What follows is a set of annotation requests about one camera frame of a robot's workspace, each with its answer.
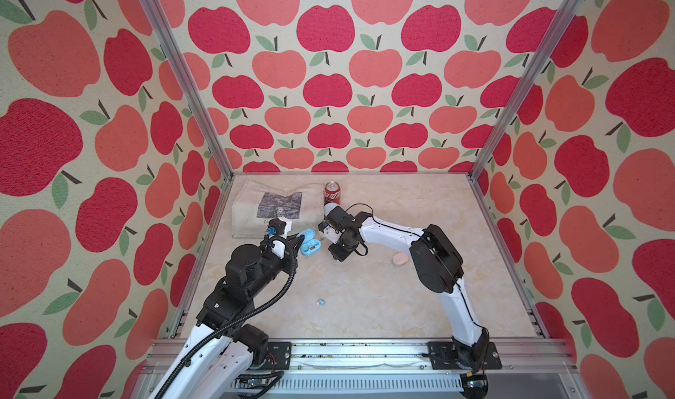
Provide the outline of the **blue earbud charging case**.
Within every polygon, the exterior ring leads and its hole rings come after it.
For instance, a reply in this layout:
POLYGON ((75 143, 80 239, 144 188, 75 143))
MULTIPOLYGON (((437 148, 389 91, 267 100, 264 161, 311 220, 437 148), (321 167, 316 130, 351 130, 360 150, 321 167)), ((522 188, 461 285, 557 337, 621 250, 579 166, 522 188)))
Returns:
POLYGON ((303 230, 300 233, 303 236, 303 243, 300 252, 304 257, 311 257, 321 249, 321 241, 316 238, 316 232, 311 229, 303 230))

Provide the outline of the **pink earbud charging case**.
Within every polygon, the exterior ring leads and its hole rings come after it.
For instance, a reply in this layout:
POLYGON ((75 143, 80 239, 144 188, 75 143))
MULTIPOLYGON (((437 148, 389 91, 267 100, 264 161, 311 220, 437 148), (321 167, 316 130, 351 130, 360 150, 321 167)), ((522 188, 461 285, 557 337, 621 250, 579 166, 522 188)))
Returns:
POLYGON ((392 265, 395 267, 401 267, 406 265, 410 261, 410 257, 402 252, 395 254, 392 258, 392 265))

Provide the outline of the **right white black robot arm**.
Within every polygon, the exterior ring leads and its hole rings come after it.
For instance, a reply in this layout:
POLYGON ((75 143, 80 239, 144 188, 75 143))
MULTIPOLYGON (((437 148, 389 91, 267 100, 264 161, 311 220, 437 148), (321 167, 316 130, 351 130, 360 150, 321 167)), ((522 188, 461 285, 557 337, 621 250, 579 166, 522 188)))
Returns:
POLYGON ((439 295, 452 327, 452 341, 462 368, 478 371, 489 355, 490 332, 478 322, 463 280, 463 258, 441 227, 406 227, 377 218, 371 212, 349 214, 336 203, 324 206, 318 225, 330 240, 328 251, 339 262, 352 255, 365 257, 372 244, 409 258, 421 284, 439 295))

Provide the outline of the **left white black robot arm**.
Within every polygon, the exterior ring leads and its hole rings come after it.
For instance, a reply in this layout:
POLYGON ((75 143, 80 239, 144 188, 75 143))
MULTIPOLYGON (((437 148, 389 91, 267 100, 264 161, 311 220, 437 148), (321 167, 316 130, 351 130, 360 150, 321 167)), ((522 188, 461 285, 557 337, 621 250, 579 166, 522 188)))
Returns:
POLYGON ((259 245, 235 248, 152 398, 219 398, 252 365, 260 365, 269 337, 247 321, 290 289, 303 242, 302 235, 265 235, 259 245))

